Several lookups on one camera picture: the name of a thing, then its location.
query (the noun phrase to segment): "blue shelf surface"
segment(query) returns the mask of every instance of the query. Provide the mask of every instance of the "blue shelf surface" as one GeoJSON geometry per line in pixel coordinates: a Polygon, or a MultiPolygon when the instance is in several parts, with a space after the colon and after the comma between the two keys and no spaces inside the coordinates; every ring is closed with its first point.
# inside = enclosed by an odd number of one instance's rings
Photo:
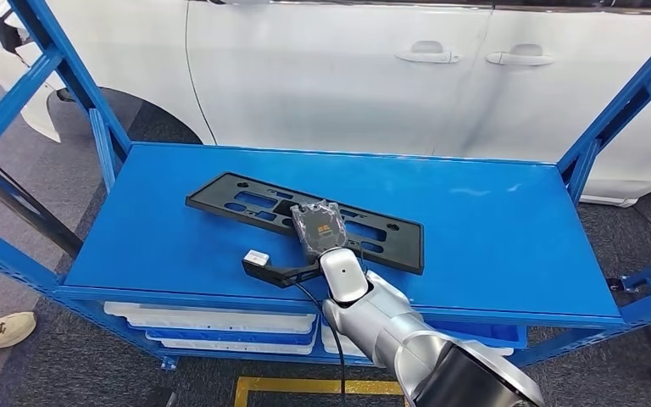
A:
{"type": "MultiPolygon", "coordinates": [[[[295,237],[184,204],[224,171],[423,224],[422,276],[366,263],[426,317],[622,323],[559,172],[516,161],[135,143],[62,294],[312,312],[295,287],[241,267],[249,249],[274,265],[302,265],[295,237]]],[[[327,294],[321,279],[306,285],[327,294]]]]}

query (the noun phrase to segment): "black license plate bracket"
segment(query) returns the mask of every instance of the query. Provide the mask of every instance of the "black license plate bracket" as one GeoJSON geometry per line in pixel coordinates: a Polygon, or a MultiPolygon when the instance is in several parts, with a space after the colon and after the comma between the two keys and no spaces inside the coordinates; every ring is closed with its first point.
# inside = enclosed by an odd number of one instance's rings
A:
{"type": "MultiPolygon", "coordinates": [[[[225,172],[188,195],[186,205],[297,238],[291,207],[323,199],[225,172]]],[[[423,225],[337,203],[346,222],[347,248],[381,265],[417,275],[423,273],[423,225]]]]}

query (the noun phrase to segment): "storage bin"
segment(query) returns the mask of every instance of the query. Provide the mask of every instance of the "storage bin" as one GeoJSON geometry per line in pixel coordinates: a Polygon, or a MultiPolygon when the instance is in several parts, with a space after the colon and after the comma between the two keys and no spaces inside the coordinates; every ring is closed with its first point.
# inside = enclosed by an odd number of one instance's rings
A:
{"type": "Polygon", "coordinates": [[[167,348],[310,354],[315,344],[318,325],[318,320],[314,320],[310,332],[304,334],[149,327],[136,329],[144,330],[148,339],[159,341],[167,348]]]}
{"type": "Polygon", "coordinates": [[[527,326],[504,324],[473,324],[426,318],[426,323],[438,331],[463,339],[476,340],[491,348],[527,348],[527,326]]]}
{"type": "Polygon", "coordinates": [[[310,333],[315,314],[288,314],[167,305],[105,302],[106,314],[125,317],[139,327],[204,329],[215,331],[310,333]]]}

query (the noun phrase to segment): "car door handle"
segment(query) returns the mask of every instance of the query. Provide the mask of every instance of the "car door handle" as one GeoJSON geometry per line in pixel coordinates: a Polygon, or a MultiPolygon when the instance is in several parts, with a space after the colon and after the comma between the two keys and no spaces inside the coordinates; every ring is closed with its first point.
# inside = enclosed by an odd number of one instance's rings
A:
{"type": "Polygon", "coordinates": [[[460,55],[453,49],[443,48],[438,41],[418,41],[410,50],[396,53],[395,56],[403,61],[429,64],[455,64],[460,61],[460,55]]]}
{"type": "Polygon", "coordinates": [[[549,55],[518,55],[515,53],[489,53],[485,60],[496,65],[540,66],[550,65],[555,58],[549,55]]]}

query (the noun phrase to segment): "white plastic bin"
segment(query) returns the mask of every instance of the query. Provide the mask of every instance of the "white plastic bin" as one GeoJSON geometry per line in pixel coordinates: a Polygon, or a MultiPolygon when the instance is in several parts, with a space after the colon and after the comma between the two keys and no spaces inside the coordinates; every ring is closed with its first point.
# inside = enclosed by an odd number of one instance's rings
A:
{"type": "Polygon", "coordinates": [[[315,332],[313,332],[310,344],[291,345],[283,343],[250,343],[250,342],[223,342],[203,341],[192,339],[173,339],[164,337],[153,337],[146,333],[146,337],[153,341],[160,341],[166,348],[186,348],[220,350],[231,352],[255,352],[267,354],[310,354],[315,344],[315,332]]]}
{"type": "Polygon", "coordinates": [[[308,333],[312,331],[315,320],[315,314],[116,302],[105,302],[103,311],[110,315],[124,316],[132,326],[216,331],[308,333]]]}
{"type": "MultiPolygon", "coordinates": [[[[340,333],[337,334],[338,338],[341,340],[341,348],[343,348],[343,354],[348,356],[359,356],[364,358],[365,355],[363,352],[355,346],[350,339],[344,337],[340,333]]],[[[320,340],[323,342],[323,349],[329,354],[337,354],[338,347],[336,346],[336,339],[333,337],[333,332],[331,328],[326,324],[320,325],[320,340]]]]}

